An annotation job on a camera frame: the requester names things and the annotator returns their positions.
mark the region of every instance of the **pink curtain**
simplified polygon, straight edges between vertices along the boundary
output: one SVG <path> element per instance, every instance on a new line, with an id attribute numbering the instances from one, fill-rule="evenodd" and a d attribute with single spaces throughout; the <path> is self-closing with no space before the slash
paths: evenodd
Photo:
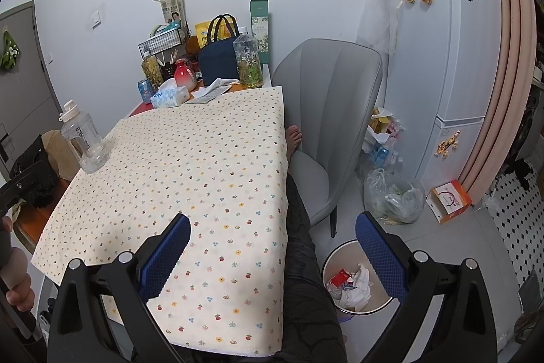
<path id="1" fill-rule="evenodd" d="M 459 181 L 479 201 L 498 173 L 520 126 L 529 96 L 537 23 L 533 0 L 501 0 L 502 33 L 488 112 Z"/>

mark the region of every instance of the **red vase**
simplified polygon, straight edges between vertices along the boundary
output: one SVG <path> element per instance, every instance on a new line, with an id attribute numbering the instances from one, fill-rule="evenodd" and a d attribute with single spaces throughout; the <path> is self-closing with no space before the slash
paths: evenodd
<path id="1" fill-rule="evenodd" d="M 192 91 L 197 87 L 197 77 L 194 71 L 185 64 L 185 60 L 176 61 L 176 72 L 173 74 L 178 87 L 187 87 L 187 91 Z"/>

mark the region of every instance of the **green box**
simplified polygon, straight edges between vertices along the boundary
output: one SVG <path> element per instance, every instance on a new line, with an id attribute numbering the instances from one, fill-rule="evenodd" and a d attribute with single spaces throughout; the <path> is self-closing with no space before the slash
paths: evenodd
<path id="1" fill-rule="evenodd" d="M 251 13 L 251 35 L 259 41 L 260 63 L 270 63 L 268 49 L 268 0 L 251 0 L 249 3 Z"/>

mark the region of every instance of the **tablecloth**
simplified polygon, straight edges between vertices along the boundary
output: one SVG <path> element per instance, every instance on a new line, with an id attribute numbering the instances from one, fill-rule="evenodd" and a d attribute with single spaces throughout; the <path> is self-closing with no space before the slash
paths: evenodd
<path id="1" fill-rule="evenodd" d="M 80 171 L 32 263 L 57 284 L 68 262 L 108 263 L 182 212 L 191 238 L 148 308 L 171 343 L 264 357 L 281 349 L 287 174 L 280 87 L 121 120 L 96 173 Z M 105 298 L 110 318 L 121 322 Z"/>

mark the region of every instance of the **pants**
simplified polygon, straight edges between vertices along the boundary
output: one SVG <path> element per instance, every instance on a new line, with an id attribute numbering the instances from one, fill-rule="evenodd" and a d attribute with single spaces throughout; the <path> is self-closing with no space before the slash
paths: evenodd
<path id="1" fill-rule="evenodd" d="M 336 310 L 323 286 L 309 235 L 310 223 L 295 181 L 287 174 L 287 252 L 284 339 L 281 351 L 264 358 L 226 356 L 175 346 L 186 363 L 347 363 Z"/>

